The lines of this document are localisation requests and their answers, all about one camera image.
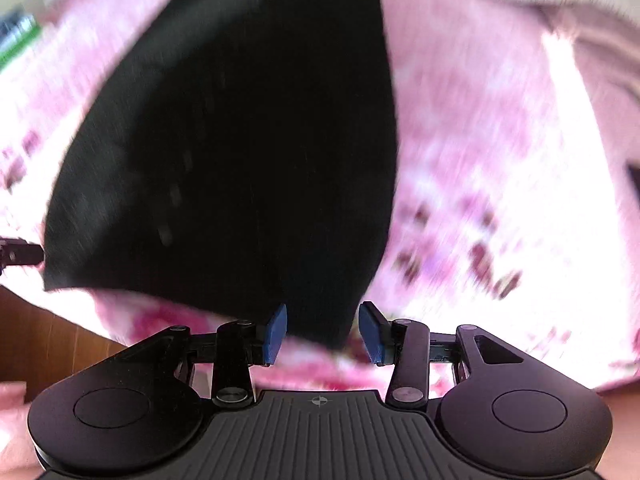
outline pink floral fabric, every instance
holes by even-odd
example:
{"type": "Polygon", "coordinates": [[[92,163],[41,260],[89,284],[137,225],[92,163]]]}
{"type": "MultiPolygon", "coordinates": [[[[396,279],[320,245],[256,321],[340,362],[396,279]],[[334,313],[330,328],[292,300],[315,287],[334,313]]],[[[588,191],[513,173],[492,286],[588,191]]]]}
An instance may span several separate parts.
{"type": "MultiPolygon", "coordinates": [[[[0,74],[0,233],[42,240],[66,147],[167,1],[60,1],[40,40],[0,74]]],[[[616,166],[622,157],[607,147],[637,130],[638,103],[585,69],[538,9],[382,6],[399,173],[386,253],[363,299],[434,332],[479,325],[589,387],[631,380],[640,253],[629,240],[640,218],[616,166]]],[[[9,268],[0,283],[124,344],[172,324],[209,332],[225,321],[129,292],[45,294],[37,269],[9,268]]],[[[354,331],[338,353],[288,338],[278,363],[252,374],[263,387],[384,392],[391,370],[367,363],[354,331]]],[[[448,367],[432,366],[431,395],[451,386],[448,367]]]]}

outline circular button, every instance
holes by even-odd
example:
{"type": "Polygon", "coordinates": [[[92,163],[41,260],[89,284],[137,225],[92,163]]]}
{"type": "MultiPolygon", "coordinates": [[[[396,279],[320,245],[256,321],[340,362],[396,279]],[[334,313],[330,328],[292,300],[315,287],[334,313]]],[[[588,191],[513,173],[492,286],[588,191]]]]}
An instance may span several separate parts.
{"type": "Polygon", "coordinates": [[[398,402],[418,402],[424,397],[424,394],[418,388],[410,388],[408,386],[396,388],[391,395],[398,402]]]}
{"type": "Polygon", "coordinates": [[[248,396],[249,394],[245,390],[243,390],[242,388],[236,388],[234,386],[222,388],[216,395],[220,402],[227,402],[229,404],[242,402],[248,396]]]}
{"type": "Polygon", "coordinates": [[[78,399],[76,418],[93,428],[113,429],[133,424],[149,411],[144,394],[129,388],[94,390],[78,399]]]}
{"type": "Polygon", "coordinates": [[[515,390],[494,400],[495,418],[512,430],[544,433],[559,427],[566,419],[561,400],[535,390],[515,390]]]}

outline screw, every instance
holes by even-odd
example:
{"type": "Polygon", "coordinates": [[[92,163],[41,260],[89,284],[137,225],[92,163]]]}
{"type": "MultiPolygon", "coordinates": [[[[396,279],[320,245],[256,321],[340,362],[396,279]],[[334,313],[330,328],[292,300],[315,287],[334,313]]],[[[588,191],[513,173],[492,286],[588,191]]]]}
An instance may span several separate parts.
{"type": "Polygon", "coordinates": [[[217,394],[216,399],[220,402],[226,402],[228,404],[234,404],[236,402],[242,402],[249,394],[242,388],[236,388],[235,386],[228,386],[222,388],[217,394]]]}
{"type": "Polygon", "coordinates": [[[418,388],[411,388],[409,386],[403,386],[402,388],[396,388],[393,390],[391,396],[398,402],[418,402],[424,397],[418,388]]]}

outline triangular cutout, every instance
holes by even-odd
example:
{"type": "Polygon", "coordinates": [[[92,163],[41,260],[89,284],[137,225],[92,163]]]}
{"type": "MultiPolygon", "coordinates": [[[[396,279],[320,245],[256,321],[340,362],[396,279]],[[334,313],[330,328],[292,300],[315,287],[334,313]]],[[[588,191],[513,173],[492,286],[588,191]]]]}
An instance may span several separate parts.
{"type": "Polygon", "coordinates": [[[500,346],[499,343],[489,339],[487,336],[477,335],[474,339],[482,360],[488,365],[517,364],[523,361],[521,357],[500,346]]]}

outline green object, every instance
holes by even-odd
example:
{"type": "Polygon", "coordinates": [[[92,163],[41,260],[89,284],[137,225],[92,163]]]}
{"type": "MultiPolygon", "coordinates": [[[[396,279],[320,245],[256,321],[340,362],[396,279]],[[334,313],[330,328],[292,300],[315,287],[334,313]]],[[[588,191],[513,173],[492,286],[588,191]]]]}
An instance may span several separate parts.
{"type": "Polygon", "coordinates": [[[40,25],[31,18],[30,26],[27,30],[20,30],[17,34],[13,34],[12,37],[7,38],[0,44],[0,71],[9,64],[9,62],[35,40],[41,31],[40,25]]]}

